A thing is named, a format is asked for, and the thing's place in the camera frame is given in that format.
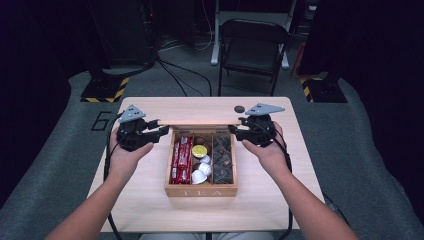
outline table top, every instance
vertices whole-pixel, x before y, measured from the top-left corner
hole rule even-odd
[[[286,97],[129,97],[119,112],[133,104],[146,113],[146,121],[199,123],[235,122],[247,117],[234,111],[257,103],[282,106],[272,113],[284,131],[293,174],[321,201],[324,198],[313,169],[290,100]],[[256,156],[241,142],[235,142],[238,192],[236,197],[168,197],[164,190],[172,129],[153,150],[140,160],[138,168],[112,210],[120,232],[234,232],[287,229],[288,207],[275,182],[263,170]],[[105,152],[88,195],[102,183]],[[293,229],[298,229],[296,221]],[[111,232],[108,221],[102,232]]]

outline right arm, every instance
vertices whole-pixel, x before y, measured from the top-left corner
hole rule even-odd
[[[275,123],[275,127],[282,134],[281,126]],[[283,143],[278,134],[277,140]],[[258,157],[262,167],[275,181],[306,239],[359,239],[339,216],[290,172],[284,154],[276,143],[266,148],[258,147],[247,140],[242,143]]]

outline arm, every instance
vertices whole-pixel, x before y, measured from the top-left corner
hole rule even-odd
[[[116,132],[117,129],[112,132],[111,149],[117,145]],[[113,151],[106,181],[57,226],[47,239],[96,239],[119,194],[134,174],[138,161],[152,148],[153,143],[149,143],[128,152],[118,145]]]
[[[282,128],[277,123],[275,128],[282,133]],[[277,140],[283,143],[278,134]],[[306,239],[358,239],[339,216],[290,172],[284,154],[276,143],[266,148],[253,145],[247,140],[243,140],[242,143],[248,151],[258,157],[261,166],[280,188]]]

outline stand base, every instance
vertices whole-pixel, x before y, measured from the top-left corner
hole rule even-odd
[[[347,103],[339,85],[336,83],[327,88],[322,79],[306,79],[302,86],[308,102]]]
[[[81,102],[117,102],[124,93],[128,78],[106,76],[101,81],[91,79],[81,94]]]

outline gray triangular tracker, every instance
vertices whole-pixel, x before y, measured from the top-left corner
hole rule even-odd
[[[131,104],[130,106],[128,106],[127,110],[125,110],[125,112],[122,113],[122,116],[118,119],[118,122],[120,123],[129,122],[132,120],[143,118],[145,116],[146,114],[143,111],[141,111],[136,106]]]
[[[261,116],[274,112],[282,112],[284,110],[284,107],[273,106],[265,103],[258,103],[254,107],[246,111],[246,115]]]

